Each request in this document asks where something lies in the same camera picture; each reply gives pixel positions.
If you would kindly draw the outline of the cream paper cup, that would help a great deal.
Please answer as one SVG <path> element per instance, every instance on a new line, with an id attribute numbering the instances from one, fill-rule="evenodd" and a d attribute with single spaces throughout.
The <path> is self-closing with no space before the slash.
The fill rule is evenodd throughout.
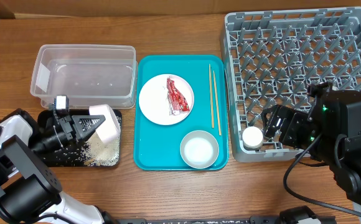
<path id="1" fill-rule="evenodd" d="M 241 138 L 246 150 L 256 151 L 263 145 L 263 133 L 255 126 L 247 127 L 242 132 Z"/>

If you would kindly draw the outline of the pink bowl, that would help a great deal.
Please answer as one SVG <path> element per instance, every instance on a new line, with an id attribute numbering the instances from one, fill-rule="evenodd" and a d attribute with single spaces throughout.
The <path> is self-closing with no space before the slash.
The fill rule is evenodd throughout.
<path id="1" fill-rule="evenodd" d="M 90 115 L 103 115 L 104 122 L 96 129 L 96 133 L 103 144 L 109 144 L 121 134 L 119 121 L 109 105 L 95 105 L 89 107 Z"/>

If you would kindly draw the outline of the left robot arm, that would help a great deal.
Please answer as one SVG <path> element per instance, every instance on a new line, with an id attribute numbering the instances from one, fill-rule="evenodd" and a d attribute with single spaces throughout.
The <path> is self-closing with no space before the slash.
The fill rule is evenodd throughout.
<path id="1" fill-rule="evenodd" d="M 41 128 L 25 110 L 0 120 L 0 218 L 7 223 L 115 223 L 110 214 L 69 196 L 48 166 L 64 160 L 106 120 L 103 115 L 50 110 Z"/>

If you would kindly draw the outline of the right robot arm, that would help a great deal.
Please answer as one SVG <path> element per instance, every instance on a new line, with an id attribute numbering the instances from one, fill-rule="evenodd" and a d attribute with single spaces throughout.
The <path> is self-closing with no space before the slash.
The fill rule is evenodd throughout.
<path id="1" fill-rule="evenodd" d="M 311 84 L 308 112 L 283 105 L 262 111 L 263 135 L 304 149 L 324 162 L 349 200 L 361 206 L 361 92 L 333 90 L 331 82 Z"/>

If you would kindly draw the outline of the red snack wrapper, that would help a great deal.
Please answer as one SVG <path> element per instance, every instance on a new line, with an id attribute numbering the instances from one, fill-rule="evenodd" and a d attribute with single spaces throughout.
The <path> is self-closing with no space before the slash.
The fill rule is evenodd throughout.
<path id="1" fill-rule="evenodd" d="M 170 115 L 189 112 L 189 104 L 183 94 L 175 87 L 174 80 L 167 78 L 167 99 L 169 100 Z"/>

